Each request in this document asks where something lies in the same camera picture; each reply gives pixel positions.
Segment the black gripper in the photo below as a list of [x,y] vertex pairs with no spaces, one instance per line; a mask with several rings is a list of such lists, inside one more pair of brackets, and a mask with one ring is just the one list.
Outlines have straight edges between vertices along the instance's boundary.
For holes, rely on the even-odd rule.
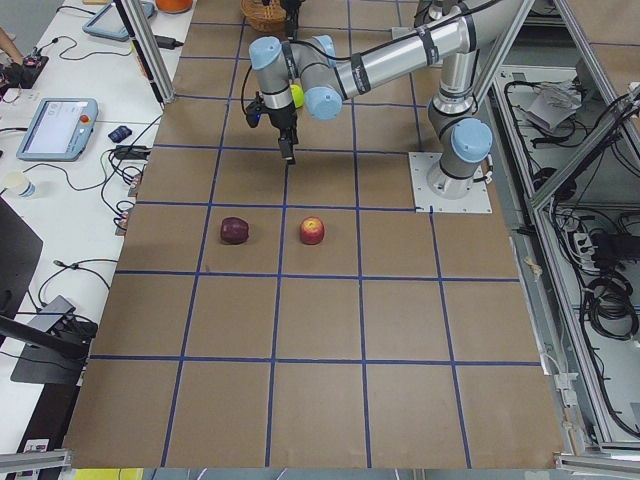
[[299,28],[299,10],[305,0],[280,0],[281,7],[286,11],[285,33],[289,40],[296,40]]
[[288,164],[296,163],[294,146],[298,142],[297,109],[294,104],[283,108],[268,108],[271,125],[279,131],[278,146],[281,158]]

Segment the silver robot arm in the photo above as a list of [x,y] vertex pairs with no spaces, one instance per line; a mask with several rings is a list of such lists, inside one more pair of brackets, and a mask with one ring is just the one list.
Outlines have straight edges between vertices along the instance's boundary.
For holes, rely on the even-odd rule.
[[291,85],[298,79],[309,114],[330,121],[345,101],[455,55],[472,54],[496,39],[499,10],[505,1],[461,1],[439,20],[415,26],[408,34],[348,57],[335,55],[329,35],[308,40],[279,40],[263,36],[249,46],[250,71],[256,74],[258,91],[242,107],[249,127],[266,116],[278,130],[278,148],[289,165],[296,163],[297,109]]

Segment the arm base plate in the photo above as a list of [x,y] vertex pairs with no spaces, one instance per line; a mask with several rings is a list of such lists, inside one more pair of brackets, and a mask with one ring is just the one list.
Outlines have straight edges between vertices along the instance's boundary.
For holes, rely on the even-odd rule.
[[414,31],[408,27],[392,27],[391,37],[391,58],[396,64],[407,64],[411,45],[415,38]]
[[409,152],[414,209],[419,213],[491,214],[489,180],[481,163],[474,175],[457,180],[440,168],[439,152]]

